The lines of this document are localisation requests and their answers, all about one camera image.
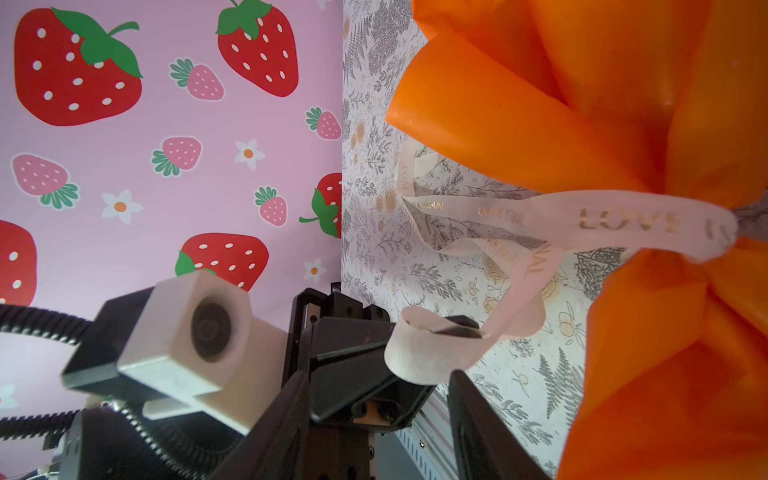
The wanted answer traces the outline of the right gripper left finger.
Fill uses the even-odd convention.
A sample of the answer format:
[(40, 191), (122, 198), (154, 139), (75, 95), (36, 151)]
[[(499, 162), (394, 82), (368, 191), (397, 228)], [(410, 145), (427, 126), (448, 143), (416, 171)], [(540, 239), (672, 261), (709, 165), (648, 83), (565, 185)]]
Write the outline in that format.
[(300, 479), (310, 424), (306, 373), (294, 373), (210, 479)]

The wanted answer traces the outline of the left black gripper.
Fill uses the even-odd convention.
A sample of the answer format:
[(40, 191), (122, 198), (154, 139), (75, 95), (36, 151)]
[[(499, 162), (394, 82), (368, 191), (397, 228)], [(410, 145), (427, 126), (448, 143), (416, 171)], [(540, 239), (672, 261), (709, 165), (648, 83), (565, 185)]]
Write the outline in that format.
[[(66, 434), (64, 479), (210, 479), (246, 435), (201, 414), (149, 420), (147, 388), (118, 373), (123, 352), (150, 297), (142, 290), (108, 301), (67, 365), (89, 392), (121, 401), (75, 415)], [(436, 335), (482, 339), (465, 315), (427, 327)], [(372, 479), (374, 437), (408, 427), (430, 389), (398, 379), (384, 350), (393, 331), (383, 309), (341, 294), (300, 293), (292, 312), (282, 388), (302, 371), (309, 380), (309, 430), (300, 479)]]

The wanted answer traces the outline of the orange wrapping paper sheet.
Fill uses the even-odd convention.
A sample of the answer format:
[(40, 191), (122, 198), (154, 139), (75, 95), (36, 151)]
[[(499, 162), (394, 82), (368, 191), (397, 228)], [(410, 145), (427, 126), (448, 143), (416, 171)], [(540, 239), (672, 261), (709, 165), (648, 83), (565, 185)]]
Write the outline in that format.
[[(533, 196), (731, 211), (767, 186), (763, 1), (416, 1), (388, 122)], [(767, 475), (767, 245), (629, 249), (588, 316), (563, 479)]]

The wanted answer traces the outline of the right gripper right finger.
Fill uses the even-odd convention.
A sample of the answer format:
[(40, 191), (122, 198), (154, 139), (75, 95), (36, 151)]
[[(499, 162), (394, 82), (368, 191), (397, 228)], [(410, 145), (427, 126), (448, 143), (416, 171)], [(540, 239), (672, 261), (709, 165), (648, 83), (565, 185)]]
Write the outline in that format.
[(461, 370), (450, 375), (448, 407), (459, 478), (549, 478)]

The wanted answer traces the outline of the cream ribbon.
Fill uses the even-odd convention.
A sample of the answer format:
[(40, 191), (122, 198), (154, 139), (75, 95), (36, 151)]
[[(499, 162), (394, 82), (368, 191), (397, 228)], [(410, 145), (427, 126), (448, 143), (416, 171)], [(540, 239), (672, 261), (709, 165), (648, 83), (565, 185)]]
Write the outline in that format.
[(437, 164), (407, 138), (399, 155), (396, 192), (409, 211), (479, 223), (511, 234), (464, 237), (439, 249), (454, 257), (485, 254), (509, 277), (510, 286), (480, 328), (482, 339), (436, 335), (427, 327), (446, 323), (422, 307), (402, 309), (385, 349), (399, 378), (418, 385), (446, 383), (467, 370), (502, 338), (538, 332), (546, 312), (543, 288), (563, 256), (599, 248), (656, 249), (702, 263), (724, 255), (736, 242), (737, 217), (720, 206), (681, 197), (622, 190), (582, 190), (513, 200), (423, 195), (414, 181)]

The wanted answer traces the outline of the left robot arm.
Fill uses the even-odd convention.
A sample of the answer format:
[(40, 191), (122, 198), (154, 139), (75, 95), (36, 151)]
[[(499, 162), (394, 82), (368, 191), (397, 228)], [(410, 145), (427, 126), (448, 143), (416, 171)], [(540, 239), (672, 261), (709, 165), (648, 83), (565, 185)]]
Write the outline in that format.
[[(132, 275), (125, 281), (113, 278), (109, 283), (79, 281), (60, 287), (46, 283), (30, 304), (80, 316), (95, 314), (104, 301), (147, 287), (150, 282), (147, 277)], [(249, 294), (253, 311), (259, 319), (286, 331), (293, 297), (310, 284), (308, 280), (260, 280)], [(376, 304), (391, 315), (396, 315), (406, 306), (420, 306), (449, 314), (456, 305), (453, 300), (440, 300), (400, 283), (392, 287), (352, 287), (345, 293), (364, 305)], [(66, 390), (59, 378), (72, 352), (72, 348), (52, 341), (35, 340), (19, 334), (2, 335), (2, 416), (34, 416), (75, 410), (87, 404), (85, 394)], [(416, 416), (413, 426), (401, 433), (384, 434), (377, 438), (382, 460), (374, 469), (374, 475), (387, 479), (457, 478), (444, 398), (446, 393), (445, 386), (438, 387), (427, 400), (424, 410)], [(17, 440), (1, 447), (1, 471), (7, 476), (33, 470), (50, 459), (50, 453), (45, 451), (40, 440)]]

